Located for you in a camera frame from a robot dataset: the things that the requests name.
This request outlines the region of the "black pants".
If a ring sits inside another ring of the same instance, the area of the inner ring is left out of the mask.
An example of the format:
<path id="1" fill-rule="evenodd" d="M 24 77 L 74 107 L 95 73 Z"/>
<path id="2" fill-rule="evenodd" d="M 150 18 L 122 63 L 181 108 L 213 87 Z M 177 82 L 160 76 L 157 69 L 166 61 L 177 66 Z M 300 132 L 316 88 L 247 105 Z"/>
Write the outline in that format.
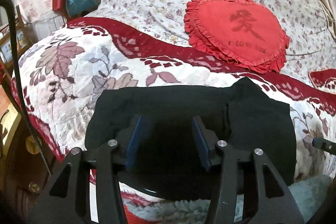
<path id="1" fill-rule="evenodd" d="M 162 86 L 105 90 L 98 97 L 86 149 L 121 136 L 135 115 L 152 128 L 141 135 L 135 163 L 120 181 L 166 200 L 208 199 L 215 171 L 201 165 L 192 119 L 236 149 L 262 149 L 287 185 L 294 181 L 296 138 L 287 103 L 269 98 L 243 78 L 228 88 Z"/>

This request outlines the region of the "red heart ruffled pillow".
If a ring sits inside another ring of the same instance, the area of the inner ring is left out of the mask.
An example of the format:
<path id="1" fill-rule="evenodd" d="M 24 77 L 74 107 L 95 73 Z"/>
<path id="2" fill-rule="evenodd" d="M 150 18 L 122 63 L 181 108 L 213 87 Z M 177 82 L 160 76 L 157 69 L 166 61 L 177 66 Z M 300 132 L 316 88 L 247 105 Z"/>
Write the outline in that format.
<path id="1" fill-rule="evenodd" d="M 191 0 L 186 5 L 189 45 L 257 73 L 286 63 L 290 38 L 276 16 L 252 0 Z"/>

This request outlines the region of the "red white floral fleece blanket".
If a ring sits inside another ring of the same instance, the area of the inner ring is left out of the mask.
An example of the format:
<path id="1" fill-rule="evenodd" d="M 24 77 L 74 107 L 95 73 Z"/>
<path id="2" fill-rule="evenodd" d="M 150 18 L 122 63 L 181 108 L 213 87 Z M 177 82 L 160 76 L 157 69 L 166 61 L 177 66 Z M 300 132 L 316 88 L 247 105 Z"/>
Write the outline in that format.
<path id="1" fill-rule="evenodd" d="M 325 56 L 291 51 L 280 73 L 263 75 L 191 47 L 157 40 L 107 18 L 76 19 L 34 44 L 19 59 L 30 121 L 58 160 L 84 138 L 105 90 L 198 85 L 226 88 L 248 77 L 266 95 L 288 103 L 297 139 L 294 185 L 305 219 L 326 197 L 335 157 L 312 146 L 335 141 L 335 65 Z"/>

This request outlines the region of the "wooden bedside cabinet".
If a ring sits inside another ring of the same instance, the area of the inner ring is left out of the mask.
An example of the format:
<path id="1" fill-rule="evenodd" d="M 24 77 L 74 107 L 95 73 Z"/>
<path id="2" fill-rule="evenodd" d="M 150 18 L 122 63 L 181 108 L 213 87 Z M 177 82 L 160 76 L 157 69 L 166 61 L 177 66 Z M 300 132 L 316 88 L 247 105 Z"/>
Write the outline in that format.
<path id="1" fill-rule="evenodd" d="M 50 174 L 39 153 L 31 154 L 26 141 L 31 137 L 25 119 L 20 115 L 10 143 L 3 147 L 1 158 L 1 194 L 14 213 L 25 218 Z"/>

